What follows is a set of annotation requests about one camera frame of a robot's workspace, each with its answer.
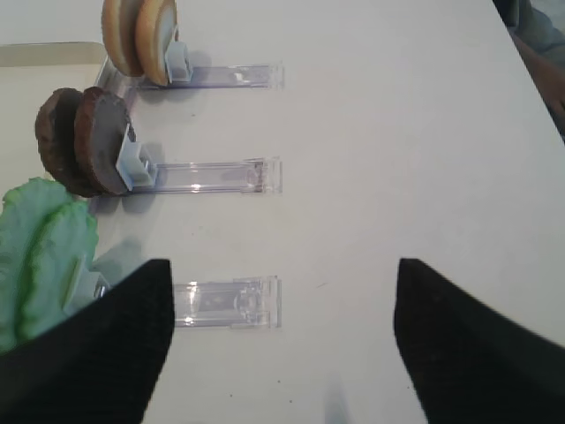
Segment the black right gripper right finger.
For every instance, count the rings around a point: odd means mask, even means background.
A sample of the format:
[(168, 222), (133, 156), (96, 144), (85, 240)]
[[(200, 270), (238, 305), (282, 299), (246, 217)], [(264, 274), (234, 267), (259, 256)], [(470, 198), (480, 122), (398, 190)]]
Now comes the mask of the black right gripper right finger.
[(398, 265), (397, 348), (430, 423), (562, 423), (564, 349), (418, 259)]

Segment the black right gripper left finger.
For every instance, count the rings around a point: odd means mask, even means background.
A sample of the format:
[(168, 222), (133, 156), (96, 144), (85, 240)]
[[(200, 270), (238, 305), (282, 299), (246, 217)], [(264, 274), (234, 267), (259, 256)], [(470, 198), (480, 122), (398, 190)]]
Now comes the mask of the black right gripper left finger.
[(141, 423), (175, 328), (170, 261), (1, 357), (3, 423)]

